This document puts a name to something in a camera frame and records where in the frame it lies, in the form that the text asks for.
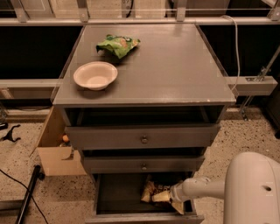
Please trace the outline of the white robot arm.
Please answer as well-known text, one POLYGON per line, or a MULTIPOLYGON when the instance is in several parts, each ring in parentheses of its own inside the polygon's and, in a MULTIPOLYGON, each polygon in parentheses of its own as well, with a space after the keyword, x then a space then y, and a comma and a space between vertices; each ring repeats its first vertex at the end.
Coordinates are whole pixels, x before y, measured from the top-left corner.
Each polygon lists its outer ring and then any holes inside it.
POLYGON ((187 200, 204 197, 224 201, 223 224, 280 224, 280 164, 256 152, 243 152, 232 159, 223 180, 188 178, 152 200, 179 209, 187 200))

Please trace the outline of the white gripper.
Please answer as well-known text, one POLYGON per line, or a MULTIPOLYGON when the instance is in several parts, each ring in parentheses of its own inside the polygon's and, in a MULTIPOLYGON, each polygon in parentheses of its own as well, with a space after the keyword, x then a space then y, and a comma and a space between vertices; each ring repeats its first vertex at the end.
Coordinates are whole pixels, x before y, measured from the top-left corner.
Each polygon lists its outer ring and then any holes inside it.
POLYGON ((197 198, 205 197, 207 194, 207 186, 210 179, 202 178, 187 178, 180 181, 171 187, 171 191, 163 191, 151 197, 153 202, 185 202, 197 198))

